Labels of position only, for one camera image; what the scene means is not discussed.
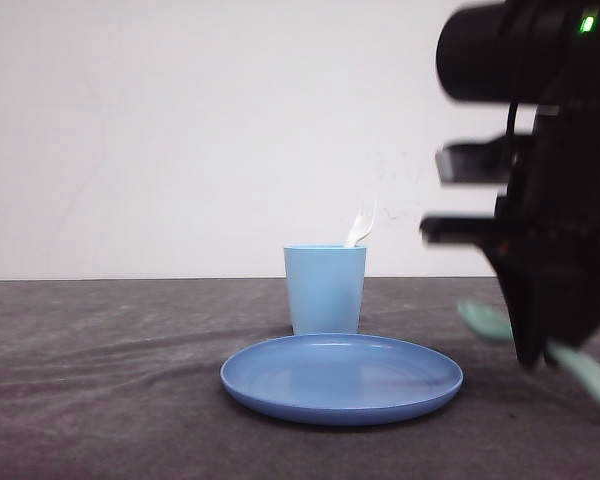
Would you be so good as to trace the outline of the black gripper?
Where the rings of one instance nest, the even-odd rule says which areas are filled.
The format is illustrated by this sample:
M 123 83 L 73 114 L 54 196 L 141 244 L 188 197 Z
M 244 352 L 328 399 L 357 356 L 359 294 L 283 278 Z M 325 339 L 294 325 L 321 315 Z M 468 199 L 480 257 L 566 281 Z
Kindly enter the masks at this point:
M 530 134 L 534 144 L 517 158 L 493 213 L 429 215 L 423 239 L 562 268 L 600 253 L 600 100 L 541 105 L 531 130 L 504 134 Z M 495 272 L 523 368 L 547 356 L 551 340 L 579 348 L 600 329 L 600 264 L 560 272 L 499 265 Z

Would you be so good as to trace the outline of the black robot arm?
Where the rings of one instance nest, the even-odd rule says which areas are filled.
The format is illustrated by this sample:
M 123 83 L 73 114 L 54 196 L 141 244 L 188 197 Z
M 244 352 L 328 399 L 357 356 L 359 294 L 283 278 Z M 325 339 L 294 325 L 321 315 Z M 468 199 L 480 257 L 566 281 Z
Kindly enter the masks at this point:
M 520 364 L 554 360 L 600 328 L 600 1 L 467 6 L 436 50 L 443 90 L 465 102 L 535 107 L 533 128 L 436 155 L 451 184 L 502 184 L 490 216 L 428 215 L 430 244 L 473 245 L 495 271 Z

